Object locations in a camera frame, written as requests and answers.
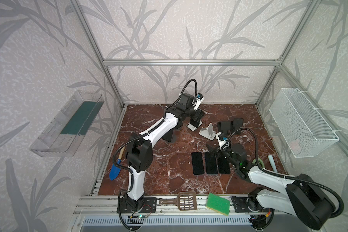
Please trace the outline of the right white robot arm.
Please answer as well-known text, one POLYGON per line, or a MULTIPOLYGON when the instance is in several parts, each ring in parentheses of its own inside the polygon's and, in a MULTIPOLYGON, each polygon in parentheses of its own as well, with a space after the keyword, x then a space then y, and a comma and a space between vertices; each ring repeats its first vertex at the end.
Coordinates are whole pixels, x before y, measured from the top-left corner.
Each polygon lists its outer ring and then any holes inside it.
POLYGON ((258 162, 249 162, 242 146, 231 143, 231 138, 242 130, 239 128, 229 136, 222 132, 214 134, 218 145, 207 148, 211 155, 231 164, 240 179, 260 185, 249 195, 258 205, 296 216, 313 230, 320 230, 328 219, 343 213, 345 204, 339 194, 310 176, 284 175, 267 170, 258 162))

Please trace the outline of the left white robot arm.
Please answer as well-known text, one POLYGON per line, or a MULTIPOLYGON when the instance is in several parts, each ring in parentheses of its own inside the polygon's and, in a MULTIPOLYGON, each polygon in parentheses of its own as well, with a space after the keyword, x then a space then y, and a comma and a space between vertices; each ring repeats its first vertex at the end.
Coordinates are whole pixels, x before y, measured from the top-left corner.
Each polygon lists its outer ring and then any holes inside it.
POLYGON ((171 142, 174 131, 190 119, 190 126, 197 129, 202 124, 203 94, 198 92, 197 81, 190 79, 183 87, 174 103, 166 106, 163 116, 151 127, 141 133, 133 133, 130 139, 121 145, 112 156, 112 168, 128 171, 128 189, 119 192, 117 212, 138 212, 144 207, 144 181, 146 170, 153 162, 153 148, 163 139, 171 142))

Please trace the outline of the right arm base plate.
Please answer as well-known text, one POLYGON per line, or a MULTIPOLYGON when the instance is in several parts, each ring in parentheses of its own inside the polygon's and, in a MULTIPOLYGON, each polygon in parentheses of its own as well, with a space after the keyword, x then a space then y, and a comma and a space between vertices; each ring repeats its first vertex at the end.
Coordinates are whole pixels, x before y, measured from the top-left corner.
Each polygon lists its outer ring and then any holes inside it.
POLYGON ((271 210, 262 207, 254 197, 232 196, 231 201, 236 213, 261 213, 267 214, 271 210))

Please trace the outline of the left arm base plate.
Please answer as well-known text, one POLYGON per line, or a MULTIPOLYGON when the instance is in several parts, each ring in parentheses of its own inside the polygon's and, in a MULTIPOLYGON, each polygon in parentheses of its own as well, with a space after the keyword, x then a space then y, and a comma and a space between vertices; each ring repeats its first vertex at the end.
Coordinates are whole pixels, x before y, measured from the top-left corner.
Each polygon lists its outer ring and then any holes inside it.
POLYGON ((122 214, 142 212, 144 214, 155 213, 157 207, 157 198, 142 197, 139 200, 133 200, 128 196, 120 198, 118 212, 122 214))

